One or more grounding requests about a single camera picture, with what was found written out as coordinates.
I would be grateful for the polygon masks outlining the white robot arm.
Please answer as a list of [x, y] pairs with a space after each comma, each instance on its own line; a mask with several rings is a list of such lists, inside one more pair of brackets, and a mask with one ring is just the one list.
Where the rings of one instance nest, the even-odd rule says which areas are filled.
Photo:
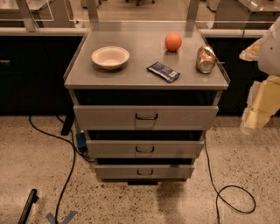
[[239, 58], [256, 61], [259, 70], [268, 75], [262, 82], [253, 82], [241, 117], [241, 132], [251, 135], [261, 130], [280, 109], [280, 18]]

